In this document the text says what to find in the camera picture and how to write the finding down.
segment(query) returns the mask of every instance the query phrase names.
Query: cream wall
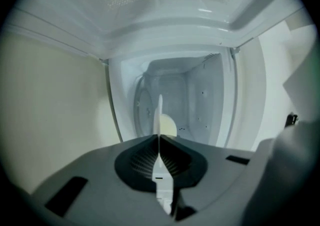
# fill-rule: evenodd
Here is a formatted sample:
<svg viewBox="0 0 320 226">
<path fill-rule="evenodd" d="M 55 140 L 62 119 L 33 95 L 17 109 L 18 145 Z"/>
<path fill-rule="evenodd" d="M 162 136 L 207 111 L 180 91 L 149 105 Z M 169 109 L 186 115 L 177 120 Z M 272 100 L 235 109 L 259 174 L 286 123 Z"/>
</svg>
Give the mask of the cream wall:
<svg viewBox="0 0 320 226">
<path fill-rule="evenodd" d="M 102 63 L 2 34 L 0 155 L 13 183 L 32 193 L 82 154 L 119 142 Z"/>
</svg>

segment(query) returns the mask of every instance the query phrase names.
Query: gray plastic surface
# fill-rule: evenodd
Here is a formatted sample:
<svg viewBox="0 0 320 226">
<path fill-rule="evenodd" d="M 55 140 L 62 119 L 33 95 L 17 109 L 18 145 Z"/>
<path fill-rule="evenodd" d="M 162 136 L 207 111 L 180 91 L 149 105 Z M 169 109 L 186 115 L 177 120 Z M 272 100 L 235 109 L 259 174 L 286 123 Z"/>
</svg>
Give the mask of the gray plastic surface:
<svg viewBox="0 0 320 226">
<path fill-rule="evenodd" d="M 32 197 L 45 204 L 72 177 L 88 179 L 65 219 L 86 226 L 168 225 L 155 193 L 131 189 L 116 174 L 116 157 L 149 136 L 90 151 L 49 177 Z"/>
<path fill-rule="evenodd" d="M 300 122 L 287 127 L 276 139 L 262 141 L 255 153 L 170 137 L 208 162 L 207 173 L 197 186 L 181 190 L 185 204 L 196 210 L 181 221 L 164 212 L 154 193 L 131 189 L 114 170 L 119 153 L 149 136 L 88 152 L 48 178 L 32 196 L 44 205 L 70 178 L 81 176 L 88 183 L 65 216 L 76 224 L 256 225 L 272 216 L 308 178 L 319 156 L 319 126 L 319 122 Z M 229 155 L 250 161 L 239 164 L 226 160 Z M 52 214 L 45 217 L 59 222 Z"/>
</svg>

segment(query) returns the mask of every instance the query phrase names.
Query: yellow object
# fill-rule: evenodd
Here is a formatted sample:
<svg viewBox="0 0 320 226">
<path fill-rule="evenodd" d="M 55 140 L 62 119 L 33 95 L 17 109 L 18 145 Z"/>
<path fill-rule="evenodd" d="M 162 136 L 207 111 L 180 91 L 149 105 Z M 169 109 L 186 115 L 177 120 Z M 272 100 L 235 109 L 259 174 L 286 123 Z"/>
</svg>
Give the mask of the yellow object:
<svg viewBox="0 0 320 226">
<path fill-rule="evenodd" d="M 177 126 L 174 120 L 166 114 L 160 115 L 160 134 L 177 136 Z"/>
</svg>

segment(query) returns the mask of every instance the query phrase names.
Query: white plastic panel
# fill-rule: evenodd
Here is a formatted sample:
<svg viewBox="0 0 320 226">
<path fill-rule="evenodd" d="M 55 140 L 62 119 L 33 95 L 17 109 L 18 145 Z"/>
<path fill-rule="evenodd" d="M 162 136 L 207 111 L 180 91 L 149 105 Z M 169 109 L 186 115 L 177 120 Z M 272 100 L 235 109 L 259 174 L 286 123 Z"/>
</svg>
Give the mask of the white plastic panel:
<svg viewBox="0 0 320 226">
<path fill-rule="evenodd" d="M 20 9 L 11 11 L 4 28 L 81 56 L 95 53 L 95 47 L 85 39 Z"/>
<path fill-rule="evenodd" d="M 236 106 L 226 147 L 250 151 L 261 127 L 266 103 L 266 65 L 259 39 L 242 46 L 234 58 Z"/>
<path fill-rule="evenodd" d="M 39 9 L 29 6 L 33 1 Z M 21 0 L 16 9 L 49 23 L 36 31 L 53 42 L 63 41 L 51 35 L 52 25 L 84 42 L 63 38 L 67 45 L 107 59 L 159 45 L 238 47 L 302 6 L 300 0 Z"/>
<path fill-rule="evenodd" d="M 162 112 L 174 120 L 178 135 L 223 146 L 234 111 L 233 67 L 228 49 L 218 46 L 168 46 L 110 59 L 112 99 L 122 139 L 137 137 L 134 97 L 139 79 L 149 74 L 145 86 L 152 104 L 162 94 Z"/>
</svg>

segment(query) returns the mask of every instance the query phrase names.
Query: black slot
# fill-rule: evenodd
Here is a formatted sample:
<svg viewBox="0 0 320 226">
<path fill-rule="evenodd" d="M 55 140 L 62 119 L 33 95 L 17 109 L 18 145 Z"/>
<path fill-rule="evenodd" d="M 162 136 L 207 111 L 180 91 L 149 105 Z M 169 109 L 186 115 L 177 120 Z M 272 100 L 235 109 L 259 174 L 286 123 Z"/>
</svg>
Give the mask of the black slot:
<svg viewBox="0 0 320 226">
<path fill-rule="evenodd" d="M 248 165 L 250 159 L 247 159 L 247 158 L 243 158 L 243 157 L 238 157 L 238 156 L 228 156 L 225 158 L 226 160 L 230 160 L 232 162 L 236 162 L 236 163 L 239 163 L 239 164 L 242 164 L 242 165 Z"/>
<path fill-rule="evenodd" d="M 85 178 L 73 177 L 45 204 L 45 207 L 63 217 L 87 182 Z"/>
<path fill-rule="evenodd" d="M 296 114 L 289 114 L 286 117 L 284 128 L 295 125 L 297 121 L 298 121 L 298 116 Z"/>
</svg>

